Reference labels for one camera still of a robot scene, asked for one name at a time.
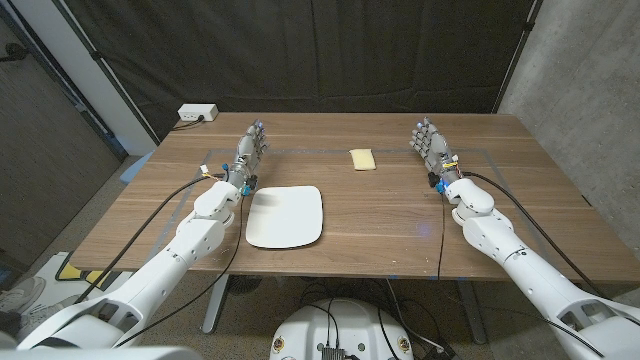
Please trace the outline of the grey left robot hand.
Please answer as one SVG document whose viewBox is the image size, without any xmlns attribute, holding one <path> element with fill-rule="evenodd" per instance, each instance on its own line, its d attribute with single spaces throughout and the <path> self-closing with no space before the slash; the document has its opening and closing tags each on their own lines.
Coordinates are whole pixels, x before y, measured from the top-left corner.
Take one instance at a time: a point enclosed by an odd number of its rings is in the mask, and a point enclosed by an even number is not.
<svg viewBox="0 0 640 360">
<path fill-rule="evenodd" d="M 268 149 L 264 124 L 256 119 L 240 138 L 226 181 L 234 185 L 242 196 L 248 196 L 257 186 L 257 168 Z"/>
</svg>

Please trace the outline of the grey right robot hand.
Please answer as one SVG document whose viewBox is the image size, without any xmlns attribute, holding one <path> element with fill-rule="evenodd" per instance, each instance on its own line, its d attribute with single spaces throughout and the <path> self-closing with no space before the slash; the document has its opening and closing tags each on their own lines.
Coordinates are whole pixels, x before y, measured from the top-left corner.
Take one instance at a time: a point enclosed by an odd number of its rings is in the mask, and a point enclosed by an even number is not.
<svg viewBox="0 0 640 360">
<path fill-rule="evenodd" d="M 453 182 L 462 177 L 458 157 L 429 117 L 417 123 L 409 145 L 424 160 L 429 186 L 439 193 L 444 194 Z"/>
</svg>

